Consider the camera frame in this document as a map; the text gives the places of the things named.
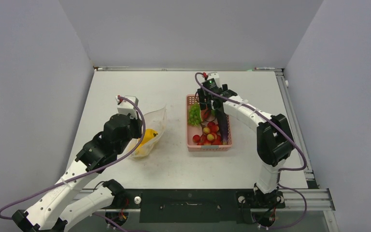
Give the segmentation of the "purple eggplant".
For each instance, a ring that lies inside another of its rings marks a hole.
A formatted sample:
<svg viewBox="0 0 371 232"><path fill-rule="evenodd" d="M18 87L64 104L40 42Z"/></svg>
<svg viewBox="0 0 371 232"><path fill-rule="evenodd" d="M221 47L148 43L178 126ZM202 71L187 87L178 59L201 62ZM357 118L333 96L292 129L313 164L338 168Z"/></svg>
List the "purple eggplant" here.
<svg viewBox="0 0 371 232"><path fill-rule="evenodd" d="M216 118L217 118L217 122L218 122L218 126L219 126L219 132L220 132L220 135L221 135L221 143L223 145L227 145L228 144L228 138L229 138L227 115L219 109L217 109L215 111L215 115L216 115Z"/></svg>

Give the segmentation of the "pink plastic basket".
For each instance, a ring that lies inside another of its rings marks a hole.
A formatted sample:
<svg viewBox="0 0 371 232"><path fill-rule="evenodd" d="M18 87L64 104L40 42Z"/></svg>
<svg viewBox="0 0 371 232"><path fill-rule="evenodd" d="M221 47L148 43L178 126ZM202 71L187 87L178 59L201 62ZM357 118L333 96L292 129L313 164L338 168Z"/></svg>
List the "pink plastic basket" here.
<svg viewBox="0 0 371 232"><path fill-rule="evenodd" d="M187 111L187 116L186 116L186 132L187 132L187 147L188 151L227 151L231 148L232 146L232 137L231 137L231 130L230 130L230 122L229 122L229 116L227 115L228 118L228 131L229 131L229 138L228 138L228 144L227 145L196 145L195 143L192 142L192 136L195 133L200 133L200 125L198 126L190 126L188 125L187 118L188 118L188 109L190 105L192 104L198 104L198 96L195 95L187 95L186 96L186 111ZM214 122L218 124L217 118L215 115L215 111L211 110L211 116L208 120L202 121L201 124L207 124L208 122Z"/></svg>

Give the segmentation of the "clear zip top bag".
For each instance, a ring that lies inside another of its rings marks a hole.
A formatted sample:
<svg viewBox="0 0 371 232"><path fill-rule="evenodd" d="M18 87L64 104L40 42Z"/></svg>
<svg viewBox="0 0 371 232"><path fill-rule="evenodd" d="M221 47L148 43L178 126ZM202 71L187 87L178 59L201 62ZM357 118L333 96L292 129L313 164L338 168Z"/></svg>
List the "clear zip top bag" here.
<svg viewBox="0 0 371 232"><path fill-rule="evenodd" d="M153 150L154 146L159 142L165 132L167 124L166 106L146 113L144 117L146 122L145 137L142 143L130 155L132 159L142 159L147 157Z"/></svg>

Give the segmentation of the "red strawberries pile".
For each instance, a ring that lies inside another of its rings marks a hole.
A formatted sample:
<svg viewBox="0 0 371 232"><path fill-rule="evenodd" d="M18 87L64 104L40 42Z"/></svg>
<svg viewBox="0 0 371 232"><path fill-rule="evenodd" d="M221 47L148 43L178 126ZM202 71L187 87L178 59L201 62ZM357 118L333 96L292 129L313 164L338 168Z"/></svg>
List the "red strawberries pile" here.
<svg viewBox="0 0 371 232"><path fill-rule="evenodd" d="M220 127L214 122L200 124L200 133L195 133L192 136L192 142L196 145L223 145L220 135Z"/></svg>

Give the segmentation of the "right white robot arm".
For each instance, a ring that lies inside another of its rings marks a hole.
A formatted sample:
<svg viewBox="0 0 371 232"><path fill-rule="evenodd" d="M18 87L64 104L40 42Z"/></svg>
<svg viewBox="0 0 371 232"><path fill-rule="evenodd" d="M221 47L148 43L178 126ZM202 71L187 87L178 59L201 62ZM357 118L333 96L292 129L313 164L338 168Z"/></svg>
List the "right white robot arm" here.
<svg viewBox="0 0 371 232"><path fill-rule="evenodd" d="M254 185L254 202L260 207L267 206L273 200L272 192L278 188L280 169L294 149L287 118L259 110L236 92L220 87L214 78L200 84L199 96L204 107L232 116L256 132L262 165Z"/></svg>

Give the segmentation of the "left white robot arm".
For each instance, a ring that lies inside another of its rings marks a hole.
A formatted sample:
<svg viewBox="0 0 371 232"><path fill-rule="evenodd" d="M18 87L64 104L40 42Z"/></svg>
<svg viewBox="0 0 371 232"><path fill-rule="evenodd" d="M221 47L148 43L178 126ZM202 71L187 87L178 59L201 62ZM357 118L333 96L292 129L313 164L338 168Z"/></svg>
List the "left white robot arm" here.
<svg viewBox="0 0 371 232"><path fill-rule="evenodd" d="M122 161L118 158L132 139L145 133L140 112L118 113L104 124L103 130L87 142L58 182L26 210L17 210L11 220L23 232L66 232L95 211L111 206L118 208L125 200L125 189L110 179L94 193L72 202L90 181L106 168Z"/></svg>

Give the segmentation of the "yellow bell pepper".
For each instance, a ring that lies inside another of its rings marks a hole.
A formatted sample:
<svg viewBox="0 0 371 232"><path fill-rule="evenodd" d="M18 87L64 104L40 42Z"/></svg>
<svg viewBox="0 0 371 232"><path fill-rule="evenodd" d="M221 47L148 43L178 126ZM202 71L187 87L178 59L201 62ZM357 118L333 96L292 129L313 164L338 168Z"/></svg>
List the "yellow bell pepper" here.
<svg viewBox="0 0 371 232"><path fill-rule="evenodd" d="M135 149L135 151L142 151L145 152L146 150L151 151L153 148L151 144L147 144L149 141L154 139L155 137L158 136L158 132L154 129L146 129L144 138L140 145Z"/></svg>

